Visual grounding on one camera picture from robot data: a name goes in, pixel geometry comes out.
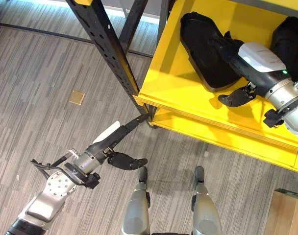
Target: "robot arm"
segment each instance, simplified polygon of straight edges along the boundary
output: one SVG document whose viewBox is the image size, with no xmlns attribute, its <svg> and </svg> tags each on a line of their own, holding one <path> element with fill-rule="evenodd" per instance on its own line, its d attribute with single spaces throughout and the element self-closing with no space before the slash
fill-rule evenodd
<svg viewBox="0 0 298 235">
<path fill-rule="evenodd" d="M 98 185 L 100 176 L 92 172 L 105 159 L 108 159 L 109 164 L 125 170 L 144 166 L 148 162 L 147 159 L 133 159 L 126 154 L 114 152 L 113 148 L 147 117 L 148 115 L 139 116 L 125 126 L 120 126 L 118 121 L 115 122 L 82 154 L 71 149 L 55 163 L 47 165 L 32 160 L 31 163 L 47 178 L 46 186 L 23 209 L 5 235 L 43 235 L 51 227 L 67 197 L 77 186 L 94 189 Z M 69 157 L 73 157 L 74 160 L 66 163 L 64 169 L 59 168 L 58 165 Z M 57 169 L 57 171 L 48 175 L 45 170 L 51 169 Z"/>
<path fill-rule="evenodd" d="M 237 107 L 260 95 L 276 108 L 265 113 L 264 123 L 269 127 L 285 123 L 298 136 L 298 82 L 292 81 L 283 62 L 259 43 L 236 46 L 220 39 L 215 44 L 222 58 L 249 81 L 230 95 L 220 95 L 219 101 Z"/>
</svg>

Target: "black metal post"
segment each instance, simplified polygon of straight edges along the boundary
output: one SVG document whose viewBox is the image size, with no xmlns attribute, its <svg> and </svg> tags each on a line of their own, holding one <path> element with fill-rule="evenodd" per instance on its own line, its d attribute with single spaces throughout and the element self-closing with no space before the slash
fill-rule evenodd
<svg viewBox="0 0 298 235">
<path fill-rule="evenodd" d="M 147 2 L 148 0 L 135 0 L 125 21 L 124 27 L 119 37 L 121 46 L 125 54 L 127 54 L 128 52 L 129 45 L 131 43 L 131 40 L 133 39 Z"/>
<path fill-rule="evenodd" d="M 138 111 L 141 114 L 149 113 L 145 104 L 138 105 L 133 98 L 133 95 L 138 95 L 139 88 L 101 0 L 93 0 L 89 6 L 77 4 L 74 0 L 66 2 Z"/>
</svg>

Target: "small square tile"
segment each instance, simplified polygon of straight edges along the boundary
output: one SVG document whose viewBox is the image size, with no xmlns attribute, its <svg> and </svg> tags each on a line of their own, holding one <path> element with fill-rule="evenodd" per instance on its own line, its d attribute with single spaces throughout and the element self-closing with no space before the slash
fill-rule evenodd
<svg viewBox="0 0 298 235">
<path fill-rule="evenodd" d="M 85 95 L 83 92 L 73 90 L 69 102 L 81 105 Z"/>
</svg>

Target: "gray carpet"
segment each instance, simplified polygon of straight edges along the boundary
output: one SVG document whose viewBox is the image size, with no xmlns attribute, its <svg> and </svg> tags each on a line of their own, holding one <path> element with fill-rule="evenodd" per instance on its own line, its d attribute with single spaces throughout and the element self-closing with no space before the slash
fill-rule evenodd
<svg viewBox="0 0 298 235">
<path fill-rule="evenodd" d="M 129 55 L 141 84 L 150 59 Z M 81 106 L 68 102 L 86 93 Z M 53 162 L 82 151 L 115 120 L 138 116 L 91 44 L 3 27 L 0 31 L 0 235 L 45 185 L 28 161 Z M 116 148 L 149 160 L 151 232 L 190 233 L 193 170 L 205 183 L 226 235 L 261 235 L 276 188 L 298 192 L 298 173 L 164 129 L 142 124 Z M 104 163 L 100 184 L 78 188 L 49 235 L 118 235 L 136 171 Z"/>
<path fill-rule="evenodd" d="M 119 35 L 124 26 L 125 18 L 109 15 L 109 19 L 115 32 Z M 0 0 L 0 23 L 90 39 L 68 7 L 34 4 L 17 0 Z M 140 21 L 130 45 L 130 50 L 153 55 L 157 34 L 157 24 Z"/>
</svg>

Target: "yellow shelf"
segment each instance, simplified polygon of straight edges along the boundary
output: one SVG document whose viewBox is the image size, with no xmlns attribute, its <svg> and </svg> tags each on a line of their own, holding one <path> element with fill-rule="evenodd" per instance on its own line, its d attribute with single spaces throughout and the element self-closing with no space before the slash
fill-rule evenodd
<svg viewBox="0 0 298 235">
<path fill-rule="evenodd" d="M 298 138 L 284 125 L 275 129 L 263 123 L 264 113 L 273 108 L 266 100 L 256 98 L 237 108 L 228 108 L 217 100 L 218 95 L 244 86 L 245 79 L 222 93 L 214 94 L 205 89 L 179 40 L 180 19 L 192 11 L 212 18 L 223 34 L 230 30 L 235 39 L 266 46 L 271 43 L 274 29 L 286 18 L 228 0 L 177 0 L 137 100 L 215 125 L 224 132 L 236 132 L 268 146 L 298 152 Z"/>
<path fill-rule="evenodd" d="M 152 124 L 298 172 L 298 153 L 291 149 L 269 145 L 256 138 L 160 108 L 157 109 Z"/>
</svg>

